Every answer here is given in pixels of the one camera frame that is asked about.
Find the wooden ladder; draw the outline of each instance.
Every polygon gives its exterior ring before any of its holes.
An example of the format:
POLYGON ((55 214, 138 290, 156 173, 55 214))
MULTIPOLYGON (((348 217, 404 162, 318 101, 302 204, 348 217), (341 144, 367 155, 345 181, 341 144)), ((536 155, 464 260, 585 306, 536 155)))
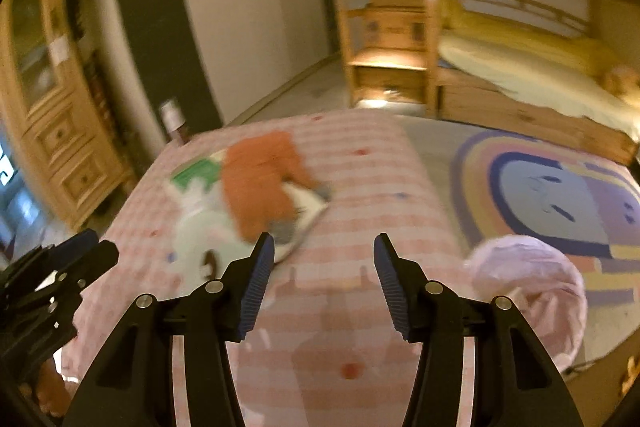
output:
POLYGON ((347 0, 335 1, 351 106, 361 100, 420 103, 436 118, 438 0, 368 0, 351 10, 347 0), (364 47, 354 48, 355 32, 364 36, 364 47))

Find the mattress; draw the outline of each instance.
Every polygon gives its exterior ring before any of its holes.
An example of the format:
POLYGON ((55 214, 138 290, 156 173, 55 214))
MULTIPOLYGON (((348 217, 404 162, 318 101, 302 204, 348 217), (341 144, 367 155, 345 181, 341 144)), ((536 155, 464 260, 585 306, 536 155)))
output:
MULTIPOLYGON (((196 136, 169 144, 104 236, 120 251, 116 267, 83 293, 78 336, 63 349, 63 374, 82 378, 119 318, 141 293, 175 296, 168 269, 178 208, 166 177, 191 157, 282 129, 310 171, 334 190, 329 208, 300 247, 271 274, 255 329, 227 344, 248 426, 402 425, 419 345, 394 330, 373 264, 372 244, 388 233, 402 257, 459 295, 471 289, 446 212, 393 116, 345 110, 196 136)), ((458 424, 470 423, 473 343, 465 344, 458 424)), ((174 343, 178 426, 188 426, 184 360, 174 343)))
POLYGON ((587 117, 640 142, 640 110, 603 90, 589 76, 500 44, 443 31, 444 60, 500 89, 518 102, 548 107, 565 116, 587 117))

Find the wooden bed rail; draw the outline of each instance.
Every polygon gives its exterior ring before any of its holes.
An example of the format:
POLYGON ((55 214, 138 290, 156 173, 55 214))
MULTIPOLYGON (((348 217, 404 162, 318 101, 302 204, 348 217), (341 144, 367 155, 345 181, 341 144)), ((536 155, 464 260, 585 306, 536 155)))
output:
POLYGON ((559 23, 561 25, 566 26, 567 28, 580 32, 581 35, 590 35, 591 34, 591 23, 572 15, 571 13, 565 12, 559 8, 555 8, 553 6, 549 6, 547 4, 543 4, 538 1, 533 0, 469 0, 469 1, 478 1, 484 2, 487 4, 492 4, 494 6, 501 6, 505 8, 511 8, 514 10, 518 10, 530 15, 534 15, 536 17, 540 17, 541 19, 546 19, 552 22, 559 23))

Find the cabinet glass door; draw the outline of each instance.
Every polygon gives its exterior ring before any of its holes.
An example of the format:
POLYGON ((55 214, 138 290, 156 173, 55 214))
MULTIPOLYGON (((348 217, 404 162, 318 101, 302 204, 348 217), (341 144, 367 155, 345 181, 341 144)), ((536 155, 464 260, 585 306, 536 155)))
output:
POLYGON ((41 0, 12 0, 11 12, 18 82, 26 106, 31 108, 56 87, 41 0))

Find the colorful rug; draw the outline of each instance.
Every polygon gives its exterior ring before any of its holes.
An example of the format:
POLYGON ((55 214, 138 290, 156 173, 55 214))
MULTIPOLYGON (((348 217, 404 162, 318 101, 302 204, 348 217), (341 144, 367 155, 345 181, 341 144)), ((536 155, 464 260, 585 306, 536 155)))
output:
POLYGON ((487 130, 458 150, 451 199, 470 247, 517 233, 569 256, 589 305, 640 301, 640 187, 609 160, 487 130))

